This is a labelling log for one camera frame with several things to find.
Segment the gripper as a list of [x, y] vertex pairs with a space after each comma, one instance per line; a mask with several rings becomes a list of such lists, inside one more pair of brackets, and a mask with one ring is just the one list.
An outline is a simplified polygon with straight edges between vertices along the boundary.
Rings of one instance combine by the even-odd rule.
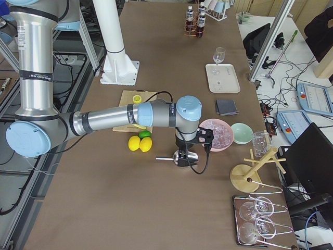
[[198, 144], [198, 130], [193, 133], [184, 133], [180, 129], [176, 129], [175, 138], [176, 138], [176, 146], [178, 147], [178, 160], [177, 165], [179, 167], [187, 167], [187, 151]]

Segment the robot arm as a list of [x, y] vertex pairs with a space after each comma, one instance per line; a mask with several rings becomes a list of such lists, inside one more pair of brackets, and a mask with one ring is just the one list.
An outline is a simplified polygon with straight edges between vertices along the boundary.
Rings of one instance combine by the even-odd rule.
[[202, 105], [194, 96], [60, 113], [53, 105], [53, 31], [79, 30], [80, 4], [10, 1], [9, 10], [17, 23], [21, 104], [6, 140], [17, 154], [39, 156], [76, 136], [127, 124], [175, 128], [180, 150], [199, 143]]

